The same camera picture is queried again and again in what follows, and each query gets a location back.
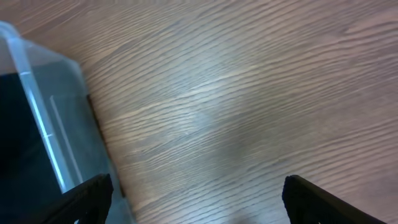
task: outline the wooden surface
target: wooden surface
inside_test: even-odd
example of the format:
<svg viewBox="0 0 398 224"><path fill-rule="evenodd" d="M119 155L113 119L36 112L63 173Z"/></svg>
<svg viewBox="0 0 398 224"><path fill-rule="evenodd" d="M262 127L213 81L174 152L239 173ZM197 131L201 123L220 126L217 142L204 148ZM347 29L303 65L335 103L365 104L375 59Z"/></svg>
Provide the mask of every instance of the wooden surface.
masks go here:
<svg viewBox="0 0 398 224"><path fill-rule="evenodd" d="M81 63L139 223L288 223L298 174L398 223L398 2L2 1Z"/></svg>

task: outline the wood grain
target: wood grain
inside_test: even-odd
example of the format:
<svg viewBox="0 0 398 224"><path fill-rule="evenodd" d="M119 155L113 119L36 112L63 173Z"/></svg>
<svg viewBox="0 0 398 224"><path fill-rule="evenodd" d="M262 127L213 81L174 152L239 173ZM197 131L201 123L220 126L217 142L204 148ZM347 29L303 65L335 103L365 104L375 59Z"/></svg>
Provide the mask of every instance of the wood grain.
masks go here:
<svg viewBox="0 0 398 224"><path fill-rule="evenodd" d="M298 174L398 223L397 1L5 1L81 63L139 223L288 223Z"/></svg>

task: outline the black object inside container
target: black object inside container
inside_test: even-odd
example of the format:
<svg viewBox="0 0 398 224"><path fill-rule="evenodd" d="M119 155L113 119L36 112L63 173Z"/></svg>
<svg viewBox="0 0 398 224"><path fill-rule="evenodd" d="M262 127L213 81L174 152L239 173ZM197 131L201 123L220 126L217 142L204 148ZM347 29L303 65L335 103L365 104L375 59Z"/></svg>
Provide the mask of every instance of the black object inside container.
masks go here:
<svg viewBox="0 0 398 224"><path fill-rule="evenodd" d="M0 75L0 223L62 195L18 74Z"/></svg>

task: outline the clear plastic bin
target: clear plastic bin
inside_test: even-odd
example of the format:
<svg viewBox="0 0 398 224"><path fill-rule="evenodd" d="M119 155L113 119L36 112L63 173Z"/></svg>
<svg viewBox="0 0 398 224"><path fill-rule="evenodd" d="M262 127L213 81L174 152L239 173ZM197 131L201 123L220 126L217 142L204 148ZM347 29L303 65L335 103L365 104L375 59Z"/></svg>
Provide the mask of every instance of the clear plastic bin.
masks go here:
<svg viewBox="0 0 398 224"><path fill-rule="evenodd" d="M106 223L133 223L79 64L22 39L13 26L1 21L0 49L0 75L18 74L61 192L96 174L110 173L114 192Z"/></svg>

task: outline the brown wooden tabletop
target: brown wooden tabletop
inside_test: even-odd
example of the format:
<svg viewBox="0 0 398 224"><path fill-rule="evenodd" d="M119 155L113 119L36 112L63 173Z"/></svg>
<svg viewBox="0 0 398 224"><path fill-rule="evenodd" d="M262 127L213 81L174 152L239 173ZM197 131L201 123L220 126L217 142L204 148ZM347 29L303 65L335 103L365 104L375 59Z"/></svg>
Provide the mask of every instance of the brown wooden tabletop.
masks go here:
<svg viewBox="0 0 398 224"><path fill-rule="evenodd" d="M298 174L398 223L398 1L16 1L78 62L139 223L288 223Z"/></svg>

